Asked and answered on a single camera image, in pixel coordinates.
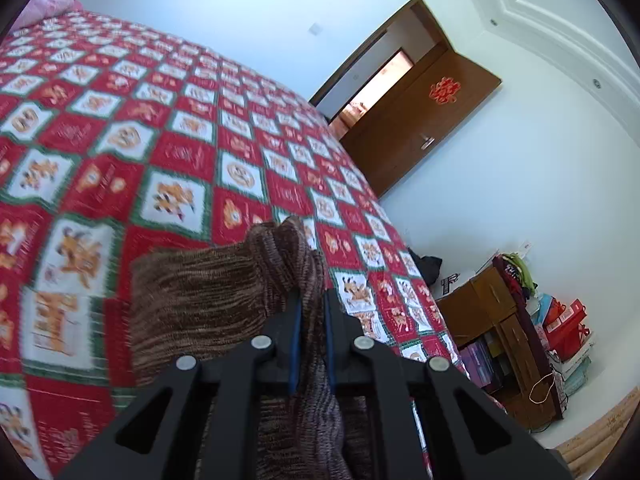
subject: door handle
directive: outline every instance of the door handle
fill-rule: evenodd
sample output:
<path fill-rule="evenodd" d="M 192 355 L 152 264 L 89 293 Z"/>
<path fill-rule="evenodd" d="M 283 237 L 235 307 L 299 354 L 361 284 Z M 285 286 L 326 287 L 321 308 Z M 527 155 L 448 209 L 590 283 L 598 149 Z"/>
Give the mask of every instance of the door handle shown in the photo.
<path fill-rule="evenodd" d="M 431 146 L 431 144 L 433 143 L 435 139 L 435 137 L 423 137 L 424 142 L 422 144 L 422 146 L 420 146 L 421 150 L 426 150 L 429 146 Z"/>

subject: bedsheet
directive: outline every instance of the bedsheet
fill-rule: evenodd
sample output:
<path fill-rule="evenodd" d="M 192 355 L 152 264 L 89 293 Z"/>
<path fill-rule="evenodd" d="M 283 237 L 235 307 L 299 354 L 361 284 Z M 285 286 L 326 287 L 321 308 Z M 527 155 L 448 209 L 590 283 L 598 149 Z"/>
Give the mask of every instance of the bedsheet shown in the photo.
<path fill-rule="evenodd" d="M 303 98 L 213 50 L 70 12 L 0 46 L 0 424 L 55 476 L 135 394 L 130 264 L 303 218 L 367 335 L 462 367 L 363 174 Z"/>

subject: knitted garment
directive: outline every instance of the knitted garment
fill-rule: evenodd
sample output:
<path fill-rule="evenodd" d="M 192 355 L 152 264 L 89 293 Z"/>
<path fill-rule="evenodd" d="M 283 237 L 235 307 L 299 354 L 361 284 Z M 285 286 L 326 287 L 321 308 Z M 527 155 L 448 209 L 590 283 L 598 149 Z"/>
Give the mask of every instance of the knitted garment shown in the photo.
<path fill-rule="evenodd" d="M 180 355 L 223 356 L 258 335 L 284 309 L 288 291 L 300 289 L 298 392 L 260 400 L 258 480 L 370 478 L 364 400 L 338 402 L 322 359 L 325 273 L 297 218 L 255 225 L 234 246 L 159 250 L 133 265 L 130 336 L 140 385 Z"/>

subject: white cord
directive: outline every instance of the white cord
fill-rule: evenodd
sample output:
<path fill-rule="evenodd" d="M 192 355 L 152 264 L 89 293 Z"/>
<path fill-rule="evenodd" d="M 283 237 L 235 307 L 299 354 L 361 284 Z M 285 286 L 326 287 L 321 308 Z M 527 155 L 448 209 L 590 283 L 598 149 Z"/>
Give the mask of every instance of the white cord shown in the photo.
<path fill-rule="evenodd" d="M 533 400 L 533 399 L 531 398 L 531 394 L 533 393 L 533 389 L 534 389 L 536 386 L 538 386 L 538 383 L 541 383 L 541 382 L 542 382 L 542 381 L 544 381 L 547 377 L 550 377 L 550 376 L 552 376 L 553 374 L 554 374 L 553 372 L 549 372 L 547 375 L 545 375 L 543 378 L 541 378 L 541 379 L 540 379 L 536 384 L 534 384 L 534 385 L 531 387 L 531 391 L 529 392 L 529 400 L 530 400 L 531 402 L 533 402 L 534 404 L 544 404 L 544 403 L 545 403 L 545 401 L 546 401 L 546 400 L 548 399 L 548 397 L 549 397 L 549 393 L 551 393 L 551 388 L 553 388 L 553 387 L 554 387 L 554 384 L 556 384 L 556 381 L 555 381 L 555 380 L 551 382 L 551 386 L 549 386 L 549 389 L 546 391 L 546 396 L 545 396 L 545 398 L 544 398 L 541 402 L 537 402 L 536 400 Z"/>

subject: pink pillow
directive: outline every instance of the pink pillow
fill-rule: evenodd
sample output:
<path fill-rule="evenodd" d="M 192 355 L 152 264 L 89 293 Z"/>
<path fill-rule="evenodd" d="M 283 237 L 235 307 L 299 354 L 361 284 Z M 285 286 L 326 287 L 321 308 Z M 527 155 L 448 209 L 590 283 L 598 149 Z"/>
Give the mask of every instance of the pink pillow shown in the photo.
<path fill-rule="evenodd" d="M 59 16 L 70 10 L 75 0 L 30 0 L 15 20 L 9 32 L 18 28 L 28 27 L 44 18 Z"/>

